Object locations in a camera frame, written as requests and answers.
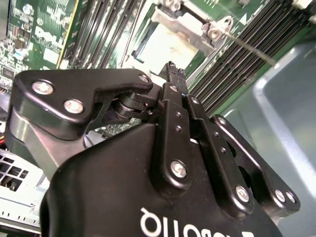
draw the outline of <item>black dimm slot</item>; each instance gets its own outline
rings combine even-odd
[[[286,35],[286,36],[284,37],[284,39],[293,37],[293,36],[294,36],[296,33],[298,33],[301,29],[302,29],[301,26],[296,26],[294,29],[291,29],[291,30],[290,30],[290,33],[289,33],[288,35]],[[272,51],[270,52],[270,54],[273,54],[273,55],[274,55],[275,53],[277,53],[287,42],[288,42],[288,40],[281,40],[281,41],[279,42],[279,45],[278,45],[276,48],[272,49]],[[257,58],[257,60],[256,60],[253,64],[255,64],[255,63],[256,63],[257,65],[255,65],[254,67],[250,67],[251,71],[247,73],[247,77],[249,77],[249,78],[250,78],[251,76],[255,75],[256,72],[257,72],[266,62],[263,61],[262,59]],[[225,89],[222,91],[221,95],[217,98],[217,100],[213,101],[213,103],[211,103],[211,104],[208,104],[208,106],[207,106],[208,109],[206,110],[207,115],[208,115],[208,116],[211,116],[211,115],[215,112],[215,110],[216,110],[225,100],[227,100],[227,98],[229,98],[230,96],[232,96],[232,95],[244,84],[244,82],[245,82],[244,79],[243,79],[243,80],[240,80],[240,81],[235,80],[234,83],[229,86],[229,88],[230,88],[231,86],[234,85],[234,87],[233,87],[231,90],[229,90],[229,88],[225,88]]]
[[[259,42],[255,42],[255,43],[251,43],[252,46],[254,46],[255,48],[264,51],[264,48],[261,46],[261,43],[266,40],[266,42],[263,42],[266,44],[271,43],[271,41],[274,40],[278,40],[277,38],[277,34],[278,32],[282,32],[282,29],[284,27],[284,25],[286,25],[289,21],[291,21],[290,18],[286,18],[286,23],[282,23],[282,20],[280,20],[280,18],[277,18],[277,22],[278,24],[274,24],[272,23],[272,26],[268,27],[268,29],[265,29],[264,32],[259,33],[260,35],[264,35],[265,37],[263,37],[262,39],[260,38],[256,38],[253,39],[253,41],[258,40]],[[240,57],[236,58],[233,63],[231,65],[229,65],[227,71],[228,71],[228,75],[220,75],[218,78],[220,80],[220,83],[214,83],[207,91],[205,91],[203,93],[203,95],[201,95],[201,97],[199,98],[203,103],[208,100],[208,99],[212,99],[212,97],[214,97],[214,91],[224,82],[229,83],[229,81],[227,81],[227,77],[233,75],[233,74],[243,74],[243,70],[244,68],[247,68],[248,65],[247,63],[244,63],[245,60],[247,60],[247,58],[249,58],[249,56],[251,56],[251,52],[249,52],[246,49],[242,49],[243,52],[240,53]]]
[[[271,26],[274,25],[275,22],[278,22],[280,20],[280,17],[275,17],[275,19],[271,20]],[[257,29],[257,31],[253,32],[251,34],[251,38],[249,38],[247,41],[248,44],[252,45],[253,47],[258,47],[258,44],[260,42],[262,42],[263,40],[265,40],[265,38],[269,35],[267,34],[267,30],[269,30],[269,25],[263,25],[265,27],[263,27],[263,29]],[[274,27],[270,27],[269,33],[274,29]],[[256,40],[258,39],[258,37],[253,38],[253,36],[257,35],[259,31],[263,31],[263,33],[259,33],[261,35],[264,35],[264,37],[259,41],[256,42]],[[217,72],[217,74],[212,75],[212,79],[210,79],[205,88],[210,84],[210,82],[212,82],[213,79],[218,79],[218,80],[222,80],[224,75],[226,73],[231,74],[232,73],[232,69],[237,68],[241,63],[242,60],[246,58],[246,56],[249,56],[249,54],[251,54],[251,52],[249,52],[248,50],[246,50],[245,48],[239,46],[238,50],[234,53],[234,55],[227,60],[227,62],[225,63],[224,66],[222,66],[222,70],[219,70]],[[203,92],[202,94],[197,95],[197,97],[202,101],[205,102],[205,100],[207,99],[207,97],[209,96],[209,90],[201,90],[200,92]]]
[[[113,36],[111,42],[109,43],[107,50],[102,58],[100,68],[104,68],[107,66],[107,64],[111,58],[111,55],[113,54],[114,49],[115,49],[116,45],[118,44],[119,39],[121,38],[121,36],[124,32],[124,28],[126,27],[126,24],[128,23],[129,18],[131,17],[133,11],[135,10],[137,3],[138,3],[138,1],[136,1],[136,0],[130,0],[128,2],[128,7],[126,9],[126,12],[123,13],[123,19],[118,24],[119,27],[117,28],[115,35]]]
[[[276,48],[272,52],[272,54],[277,52],[277,50],[279,50],[279,48],[281,48],[281,47]],[[263,61],[260,58],[256,58],[256,56],[254,56],[252,59],[249,59],[249,61],[252,61],[252,63],[249,64],[249,67],[248,67],[248,69],[250,71],[243,73],[243,74],[246,74],[246,75],[232,77],[233,81],[229,81],[227,86],[223,87],[223,89],[218,90],[216,95],[214,95],[212,98],[210,98],[207,101],[207,103],[205,103],[205,105],[204,105],[205,106],[205,110],[208,113],[212,114],[217,109],[216,105],[217,106],[220,105],[221,102],[223,102],[225,99],[227,99],[228,95],[231,95],[232,92],[234,93],[236,90],[238,90],[245,83],[245,81],[248,78],[254,76],[255,73],[265,64],[265,61]]]
[[[79,49],[80,51],[82,51],[81,45],[84,45],[84,42],[86,42],[89,35],[91,35],[91,27],[93,26],[93,23],[95,22],[95,19],[97,17],[97,14],[102,2],[103,2],[102,0],[91,1],[88,6],[86,16],[84,17],[82,26],[79,31],[78,38],[76,40],[73,57],[70,61],[71,65],[73,65],[77,61],[79,57]]]
[[[99,9],[98,13],[97,13],[97,17],[96,17],[96,21],[94,22],[92,29],[91,29],[91,34],[89,35],[88,40],[85,42],[83,50],[81,50],[81,55],[79,57],[80,62],[79,62],[79,67],[83,68],[87,59],[87,56],[90,52],[92,43],[95,39],[96,33],[98,28],[100,27],[102,20],[104,18],[104,15],[108,9],[110,1],[107,0],[106,2],[103,2],[103,4],[101,5],[101,8]]]
[[[254,29],[252,29],[252,31],[249,31],[248,33],[246,33],[246,35],[247,35],[247,38],[246,39],[244,39],[245,38],[245,36],[242,36],[242,37],[240,37],[242,40],[244,40],[244,42],[245,43],[247,43],[247,44],[249,44],[249,45],[251,45],[251,46],[254,46],[253,44],[254,44],[254,41],[257,39],[257,33],[260,31],[260,30],[263,30],[264,31],[264,29],[265,28],[267,28],[267,27],[269,27],[269,25],[273,25],[273,23],[274,22],[277,22],[277,20],[279,20],[279,18],[278,18],[278,15],[274,15],[274,13],[276,12],[276,10],[277,10],[278,8],[276,8],[276,9],[273,9],[273,11],[272,12],[270,12],[270,17],[272,18],[270,18],[270,17],[263,17],[263,22],[257,22],[257,24],[258,24],[258,26],[257,27],[255,27]],[[225,65],[226,64],[229,64],[231,61],[233,61],[233,60],[238,60],[239,58],[241,58],[241,55],[240,55],[240,52],[241,51],[244,51],[244,52],[247,52],[248,50],[245,50],[243,47],[240,47],[240,45],[238,45],[238,44],[236,44],[235,43],[235,45],[234,45],[234,47],[230,50],[230,58],[224,58],[224,59],[222,59],[221,61],[222,62],[225,62]],[[212,78],[217,78],[217,77],[221,77],[221,76],[219,76],[218,74],[220,73],[220,72],[222,72],[222,70],[224,70],[225,69],[225,65],[223,65],[223,66],[221,66],[220,68],[218,68],[217,69],[217,73],[215,74],[215,75],[212,75],[211,73],[210,74],[208,74],[209,76],[207,77],[207,78],[209,78],[210,76],[212,76]],[[203,84],[203,86],[204,86],[204,88],[200,88],[200,91],[197,93],[197,94],[195,94],[195,96],[196,97],[200,97],[200,96],[203,96],[203,95],[201,95],[201,93],[206,89],[206,87],[209,85],[209,84],[211,84],[212,83],[212,80],[210,79],[209,81],[207,81],[205,84]]]
[[[270,1],[267,3],[267,5],[259,12],[259,14],[250,22],[250,24],[242,31],[240,36],[241,40],[245,40],[249,34],[253,33],[261,27],[263,24],[262,21],[267,18],[266,15],[271,15],[271,12],[276,12],[281,4],[276,3],[275,1]],[[225,62],[229,58],[231,58],[231,54],[236,52],[236,49],[239,48],[239,45],[237,43],[232,43],[232,45],[229,47],[229,49],[222,55],[221,58],[218,59],[217,63],[213,65],[213,67],[206,73],[206,75],[199,81],[199,83],[192,89],[191,94],[195,95],[204,85],[204,83],[207,81],[208,76],[221,68],[222,62]]]
[[[115,4],[112,5],[112,8],[111,8],[110,13],[109,13],[109,17],[107,19],[107,23],[106,23],[106,25],[103,28],[102,33],[101,33],[101,39],[99,40],[99,42],[94,50],[94,53],[92,54],[92,56],[89,60],[92,65],[97,64],[98,59],[100,58],[100,56],[102,54],[102,49],[104,47],[104,44],[109,36],[110,30],[111,30],[113,24],[115,23],[117,16],[118,16],[118,13],[121,10],[124,2],[125,2],[125,0],[118,0],[115,2]]]
[[[286,34],[286,35],[283,35],[284,38],[286,39],[286,38],[289,38],[289,37],[293,36],[295,33],[297,33],[297,32],[299,31],[299,29],[300,29],[299,26],[296,26],[294,29],[291,29],[291,28],[288,29],[289,33]],[[277,45],[276,47],[273,47],[273,46],[271,45],[272,51],[269,50],[269,51],[267,51],[267,53],[268,53],[269,55],[274,55],[274,54],[275,54],[281,47],[283,47],[285,44],[286,44],[286,43],[285,43],[284,41],[279,41],[279,43],[278,43],[278,45]],[[253,55],[253,56],[251,57],[251,59],[249,59],[245,64],[246,64],[246,65],[249,65],[249,67],[247,67],[247,69],[250,70],[250,71],[243,73],[243,74],[246,74],[246,75],[242,77],[242,78],[243,78],[242,80],[239,80],[239,81],[238,81],[238,79],[240,79],[240,77],[237,77],[237,78],[236,78],[236,77],[233,77],[233,78],[236,78],[236,79],[234,80],[234,82],[233,82],[231,85],[229,85],[228,87],[225,87],[225,88],[224,88],[224,91],[221,90],[221,94],[220,94],[219,96],[217,96],[218,99],[220,99],[223,95],[226,95],[227,90],[229,90],[230,87],[233,86],[236,82],[239,83],[239,84],[238,84],[239,86],[241,86],[241,85],[245,82],[245,80],[246,80],[247,78],[250,78],[251,76],[253,76],[253,75],[256,73],[256,71],[258,71],[258,70],[260,69],[260,67],[262,67],[262,66],[265,64],[265,61],[263,61],[262,59],[258,58],[258,57],[255,56],[255,55]],[[210,98],[210,99],[208,100],[208,102],[204,105],[204,106],[205,106],[205,110],[209,112],[210,107],[212,107],[215,102],[217,102],[217,101],[214,100],[214,98]]]

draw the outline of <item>white label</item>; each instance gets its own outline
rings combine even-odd
[[[242,23],[244,26],[247,24],[247,13],[244,14],[244,16],[239,20],[240,23]]]
[[[32,51],[33,46],[34,46],[34,44],[32,42],[29,42],[28,51]]]
[[[43,56],[44,60],[51,62],[53,64],[57,64],[58,57],[59,57],[58,53],[55,53],[54,51],[50,50],[49,48],[45,49],[44,56]]]
[[[161,232],[163,233],[163,237],[179,237],[179,226],[178,226],[178,221],[173,220],[173,228],[174,228],[174,233],[168,233],[168,218],[162,217],[162,223],[160,219],[154,214],[149,211],[147,211],[145,208],[141,209],[141,212],[143,212],[143,216],[140,219],[140,227],[144,233],[145,236],[147,237],[158,237]],[[156,223],[156,229],[155,230],[148,230],[146,226],[146,221],[152,219]],[[216,232],[214,235],[211,235],[211,231],[208,229],[203,229],[201,232],[198,230],[197,227],[191,224],[187,224],[183,228],[183,236],[188,237],[190,234],[195,233],[196,237],[230,237],[226,236],[222,233]],[[241,232],[243,237],[254,237],[252,232]]]
[[[45,32],[41,27],[36,26],[35,35],[40,38],[44,38],[47,42],[51,42],[53,45],[63,48],[63,41],[57,41],[57,36],[53,36],[50,32]]]

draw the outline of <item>ram slot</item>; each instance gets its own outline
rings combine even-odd
[[[289,30],[289,33],[282,37],[283,39],[286,39],[286,37],[292,38],[294,37],[302,28],[297,25],[293,29]],[[281,40],[279,44],[276,46],[276,48],[271,49],[271,54],[277,53],[285,44],[287,43],[287,40]],[[251,77],[256,74],[256,72],[264,66],[266,62],[261,59],[254,59],[253,63],[250,64],[250,71],[247,73],[247,77]],[[245,79],[238,80],[238,78],[234,81],[234,83],[231,84],[230,87],[227,87],[222,90],[221,94],[215,98],[213,101],[209,101],[207,104],[205,104],[208,109],[206,110],[206,113],[208,116],[211,116],[215,110],[225,101],[227,100],[231,95],[233,95],[240,87],[242,87],[245,83]]]
[[[97,46],[95,47],[95,50],[93,51],[93,53],[91,53],[91,57],[89,60],[89,63],[87,65],[89,65],[89,67],[95,68],[95,65],[97,65],[98,63],[98,59],[100,58],[101,54],[102,54],[102,49],[108,39],[108,36],[111,32],[111,28],[113,27],[114,23],[117,20],[118,14],[120,12],[120,10],[123,7],[125,0],[118,0],[115,1],[112,4],[112,7],[110,9],[110,13],[109,13],[109,17],[107,19],[106,24],[104,25],[104,28],[102,30],[101,33],[101,38],[97,43]]]
[[[107,66],[115,47],[117,46],[119,39],[121,38],[124,29],[126,28],[126,25],[132,15],[132,13],[134,12],[136,5],[139,1],[135,1],[135,0],[130,0],[128,2],[128,7],[126,8],[126,10],[124,11],[124,13],[122,14],[123,17],[121,18],[121,20],[118,23],[118,27],[117,30],[115,31],[115,34],[112,36],[111,41],[108,44],[108,47],[106,49],[106,52],[104,53],[104,56],[101,60],[101,65],[100,68],[104,68]]]
[[[245,43],[250,44],[250,41],[255,37],[258,29],[270,24],[270,17],[267,16],[278,16],[277,11],[280,11],[281,4],[277,4],[274,1],[268,3],[268,5],[253,19],[253,21],[245,28],[245,30],[238,37]],[[217,60],[215,65],[208,71],[208,73],[199,81],[197,86],[191,91],[195,96],[199,96],[205,88],[211,83],[208,79],[212,76],[215,78],[218,73],[223,69],[223,64],[229,63],[233,60],[240,52],[242,47],[237,43],[232,43],[229,49],[223,54],[221,58]]]
[[[111,9],[114,8],[115,2],[116,0],[114,0],[114,3],[112,3],[110,7],[110,11]],[[79,57],[80,58],[79,68],[85,68],[85,66],[87,65],[87,62],[89,61],[88,56],[91,54],[91,49],[94,46],[93,42],[97,38],[98,29],[102,26],[106,26],[108,21],[110,20],[111,16],[107,13],[109,10],[108,9],[109,5],[110,5],[109,0],[104,1],[103,4],[101,5],[100,10],[97,13],[96,21],[94,22],[92,26],[91,33],[88,37],[88,40],[85,42],[84,49],[82,50],[81,56]]]
[[[254,32],[251,35],[251,38],[247,40],[248,44],[252,45],[255,48],[259,49],[259,45],[265,41],[270,42],[271,40],[274,40],[274,36],[270,36],[270,34],[273,34],[275,32],[275,29],[279,29],[282,31],[282,28],[276,28],[276,25],[280,23],[282,18],[286,17],[289,14],[289,12],[284,12],[284,14],[279,15],[278,17],[275,17],[274,19],[270,19],[269,25],[266,25],[263,29],[258,29],[258,31]],[[255,35],[261,34],[264,37],[258,38],[255,37]],[[221,83],[225,82],[227,80],[227,77],[230,76],[235,69],[237,69],[237,73],[240,74],[242,70],[242,64],[243,61],[251,56],[251,52],[246,50],[245,48],[238,47],[238,57],[232,57],[229,60],[227,60],[226,65],[227,67],[222,67],[222,70],[219,70],[215,75],[212,75],[212,79],[205,85],[205,90],[201,90],[199,92],[198,98],[201,99],[202,103],[204,103],[211,95],[213,95],[214,91],[221,86]]]
[[[255,35],[256,30],[265,24],[268,24],[269,15],[274,15],[277,11],[280,10],[281,4],[270,1],[266,7],[264,7],[259,14],[253,18],[251,23],[242,31],[242,33],[239,35],[239,39],[245,41],[248,43],[248,41]],[[191,90],[191,93],[196,95],[198,92],[200,92],[203,87],[205,86],[205,83],[208,81],[208,78],[210,75],[222,68],[222,65],[227,60],[231,59],[233,57],[233,54],[236,54],[237,51],[240,49],[240,46],[236,43],[232,43],[228,50],[220,57],[217,62],[211,67],[211,69],[206,73],[206,75],[201,78],[201,80],[197,83],[197,85]]]
[[[76,40],[73,57],[70,61],[72,66],[79,60],[80,54],[84,50],[85,42],[87,42],[88,37],[92,35],[92,27],[96,22],[97,14],[100,11],[101,6],[104,4],[108,4],[108,1],[107,3],[103,3],[102,0],[94,0],[89,3],[87,13],[84,17],[78,38]]]

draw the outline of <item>screw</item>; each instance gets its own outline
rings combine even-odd
[[[217,32],[217,31],[213,31],[213,32],[211,33],[211,38],[212,38],[212,39],[215,39],[217,36],[218,36],[218,32]]]
[[[281,202],[285,202],[285,197],[280,190],[277,189],[275,193],[276,193],[277,199],[279,199]]]
[[[221,147],[221,152],[222,152],[223,154],[226,154],[226,149],[225,149],[224,147]]]
[[[192,97],[192,101],[193,101],[194,103],[196,103],[196,104],[199,104],[198,100],[197,100],[196,98],[194,98],[194,97]]]
[[[153,112],[152,109],[147,109],[147,113],[148,113],[149,115],[152,115],[154,112]]]
[[[249,195],[244,187],[236,186],[236,193],[240,200],[242,200],[243,202],[249,202]]]
[[[218,118],[218,120],[221,124],[224,124],[224,125],[226,124],[226,121],[223,118]]]
[[[176,131],[177,131],[177,132],[181,132],[181,131],[182,131],[182,127],[176,126]]]
[[[53,93],[54,88],[51,84],[48,84],[44,81],[37,81],[32,84],[32,89],[41,95],[49,95]]]
[[[184,165],[181,162],[179,162],[177,160],[174,160],[171,162],[170,168],[172,170],[172,173],[175,176],[177,176],[178,178],[184,178],[187,176],[186,168],[184,167]]]
[[[79,100],[67,100],[64,103],[64,107],[72,114],[81,114],[83,112],[83,105]]]
[[[173,90],[174,92],[178,91],[178,88],[174,85],[170,85],[170,89]]]
[[[140,80],[142,80],[143,82],[149,82],[148,78],[146,75],[139,75],[138,76]]]
[[[296,203],[294,196],[290,192],[285,192],[285,194],[287,195],[288,199],[291,200],[292,203]]]

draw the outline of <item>white connector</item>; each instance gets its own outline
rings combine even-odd
[[[293,0],[292,5],[299,8],[305,9],[312,2],[312,0]]]

